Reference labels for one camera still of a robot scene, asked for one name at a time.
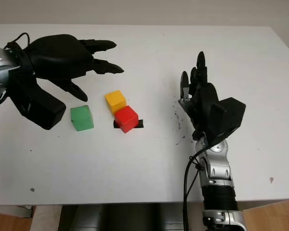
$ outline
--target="green cube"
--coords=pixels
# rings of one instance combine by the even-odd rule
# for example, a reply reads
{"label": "green cube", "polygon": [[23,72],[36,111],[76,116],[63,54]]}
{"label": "green cube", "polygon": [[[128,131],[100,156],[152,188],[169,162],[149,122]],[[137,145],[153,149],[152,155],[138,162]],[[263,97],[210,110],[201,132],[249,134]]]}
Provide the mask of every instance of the green cube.
{"label": "green cube", "polygon": [[77,131],[94,127],[92,114],[88,105],[71,108],[71,119]]}

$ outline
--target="yellow cube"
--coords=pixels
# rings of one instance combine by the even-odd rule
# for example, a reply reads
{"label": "yellow cube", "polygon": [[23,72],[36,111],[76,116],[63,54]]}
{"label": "yellow cube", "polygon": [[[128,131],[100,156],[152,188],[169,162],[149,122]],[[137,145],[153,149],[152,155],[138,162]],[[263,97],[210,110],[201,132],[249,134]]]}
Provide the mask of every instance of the yellow cube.
{"label": "yellow cube", "polygon": [[105,98],[112,114],[126,106],[126,100],[119,90],[105,95]]}

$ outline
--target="white wall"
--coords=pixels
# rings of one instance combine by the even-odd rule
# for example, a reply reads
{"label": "white wall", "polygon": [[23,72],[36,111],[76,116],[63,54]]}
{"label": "white wall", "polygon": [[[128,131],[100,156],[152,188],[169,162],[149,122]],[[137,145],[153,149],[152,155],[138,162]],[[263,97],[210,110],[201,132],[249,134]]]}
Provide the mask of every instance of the white wall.
{"label": "white wall", "polygon": [[270,26],[289,47],[289,0],[0,0],[0,23]]}

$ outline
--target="black tape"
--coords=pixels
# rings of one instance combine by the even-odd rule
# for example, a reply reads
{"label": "black tape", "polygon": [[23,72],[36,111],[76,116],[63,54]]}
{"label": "black tape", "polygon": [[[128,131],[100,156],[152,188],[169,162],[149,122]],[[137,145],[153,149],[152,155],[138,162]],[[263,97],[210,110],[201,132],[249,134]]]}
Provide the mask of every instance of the black tape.
{"label": "black tape", "polygon": [[[119,128],[115,120],[114,120],[114,128]],[[138,120],[138,125],[134,128],[144,128],[144,120],[143,119]]]}

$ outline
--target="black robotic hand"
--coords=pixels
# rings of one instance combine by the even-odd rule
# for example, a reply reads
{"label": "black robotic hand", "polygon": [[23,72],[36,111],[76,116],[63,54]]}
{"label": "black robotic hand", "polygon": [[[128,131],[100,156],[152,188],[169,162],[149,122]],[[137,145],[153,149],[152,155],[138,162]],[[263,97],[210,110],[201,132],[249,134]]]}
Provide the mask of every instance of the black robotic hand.
{"label": "black robotic hand", "polygon": [[21,49],[16,43],[19,38],[9,42],[5,49],[0,48],[0,92],[6,90],[5,97],[11,98],[19,112],[44,129],[51,129],[61,120],[66,106],[40,88],[36,78],[47,79],[86,102],[87,95],[72,82],[73,78],[91,70],[98,74],[123,72],[121,67],[92,56],[97,51],[116,47],[108,40],[53,35],[30,44],[28,36],[28,46]]}
{"label": "black robotic hand", "polygon": [[208,145],[214,146],[240,127],[246,106],[234,98],[218,99],[214,85],[208,82],[203,52],[199,53],[197,65],[192,68],[190,83],[183,71],[180,90],[179,104],[196,129],[194,140],[205,135]]}

